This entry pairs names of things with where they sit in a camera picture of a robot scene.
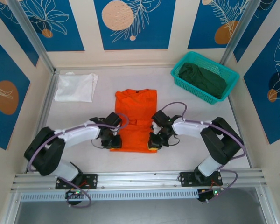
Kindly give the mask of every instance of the teal basket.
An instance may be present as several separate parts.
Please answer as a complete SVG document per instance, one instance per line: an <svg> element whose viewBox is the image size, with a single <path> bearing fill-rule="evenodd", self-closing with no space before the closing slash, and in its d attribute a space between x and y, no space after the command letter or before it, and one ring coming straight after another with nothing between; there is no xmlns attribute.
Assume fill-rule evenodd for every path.
<svg viewBox="0 0 280 224"><path fill-rule="evenodd" d="M179 70L181 69L182 65L184 63L193 63L198 65L201 68L205 68L207 70L210 70L216 74L218 74L221 78L223 78L227 84L227 87L225 91L222 94L222 98L218 99L199 88L193 86L192 84L182 80L178 77ZM187 53L180 61L177 63L177 65L171 70L171 75L174 78L174 83L182 88L184 88L186 91L189 91L190 93L193 93L195 96L198 96L199 98L203 99L204 101L215 104L218 101L225 100L226 97L230 94L236 83L239 79L239 74L235 71L232 71L231 69L226 68L225 66L216 63L196 52L189 52Z"/></svg>

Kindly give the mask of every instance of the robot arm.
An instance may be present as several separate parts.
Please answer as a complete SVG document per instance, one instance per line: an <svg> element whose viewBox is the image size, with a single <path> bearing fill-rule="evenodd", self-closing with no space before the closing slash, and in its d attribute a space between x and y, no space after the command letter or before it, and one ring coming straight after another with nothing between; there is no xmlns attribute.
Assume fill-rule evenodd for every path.
<svg viewBox="0 0 280 224"><path fill-rule="evenodd" d="M210 182L210 176L222 167L240 150L240 146L229 135L210 127L213 124L224 129L243 141L223 118L216 118L210 122L190 123L175 115L170 118L163 111L158 111L153 117L154 133L150 133L148 146L150 150L157 150L162 146L169 146L168 140L172 135L189 135L196 138L202 137L210 155L195 169L196 181L204 185Z"/></svg>
<svg viewBox="0 0 280 224"><path fill-rule="evenodd" d="M80 142L100 138L104 148L121 148L120 135L116 135L108 127L91 126L91 124L104 124L109 126L118 126L122 122L121 118L111 113L105 119L92 118L84 124L65 130L51 130L44 127L34 138L24 156L29 161L36 150L49 138L62 133L47 144L36 155L32 165L43 176L56 175L67 181L79 185L82 181L82 171L73 163L61 160L63 151Z"/></svg>

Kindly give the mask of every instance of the white towel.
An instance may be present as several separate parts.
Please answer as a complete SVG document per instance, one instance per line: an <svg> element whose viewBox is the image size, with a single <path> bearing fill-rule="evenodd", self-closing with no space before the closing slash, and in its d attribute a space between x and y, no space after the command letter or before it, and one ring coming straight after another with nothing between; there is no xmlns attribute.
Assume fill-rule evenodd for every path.
<svg viewBox="0 0 280 224"><path fill-rule="evenodd" d="M54 100L59 102L92 102L98 75L91 73L75 75L67 72L59 75L58 89Z"/></svg>

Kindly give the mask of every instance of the orange t-shirt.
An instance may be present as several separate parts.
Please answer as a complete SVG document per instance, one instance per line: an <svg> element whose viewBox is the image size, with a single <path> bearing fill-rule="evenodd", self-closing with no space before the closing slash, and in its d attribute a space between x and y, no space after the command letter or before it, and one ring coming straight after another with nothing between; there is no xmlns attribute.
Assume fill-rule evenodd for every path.
<svg viewBox="0 0 280 224"><path fill-rule="evenodd" d="M121 129L121 149L111 149L120 152L156 153L148 149L149 133L152 132L152 116L157 109L156 90L130 90L117 91L115 94L115 112L124 113L129 118L129 124Z"/></svg>

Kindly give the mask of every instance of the wall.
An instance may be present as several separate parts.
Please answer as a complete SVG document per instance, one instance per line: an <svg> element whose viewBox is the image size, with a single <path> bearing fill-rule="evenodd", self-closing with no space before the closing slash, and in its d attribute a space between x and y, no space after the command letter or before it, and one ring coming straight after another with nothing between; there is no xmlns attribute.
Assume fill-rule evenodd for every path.
<svg viewBox="0 0 280 224"><path fill-rule="evenodd" d="M48 52L56 67L175 64L188 52L200 0L176 0L168 49L104 51L93 0L70 0L85 52ZM224 49L198 49L220 60Z"/></svg>
<svg viewBox="0 0 280 224"><path fill-rule="evenodd" d="M231 94L231 100L240 129L243 132L249 149L252 164L254 167L262 168L273 198L280 211L280 140L271 145L268 143L257 111L243 80L243 76L261 53L262 49L270 41L279 26L280 0L277 0L240 61L236 63L234 57L232 57L228 63L228 67L239 72L242 77Z"/></svg>
<svg viewBox="0 0 280 224"><path fill-rule="evenodd" d="M248 2L216 0L224 21L210 0L35 1L19 4L58 68L176 64L190 50L219 61Z"/></svg>
<svg viewBox="0 0 280 224"><path fill-rule="evenodd" d="M13 129L12 138L5 149L0 148L0 213L10 191L14 175L23 172L26 162L24 151L31 142L51 75L41 61L32 64L18 42L0 19L0 45L29 79L30 85Z"/></svg>

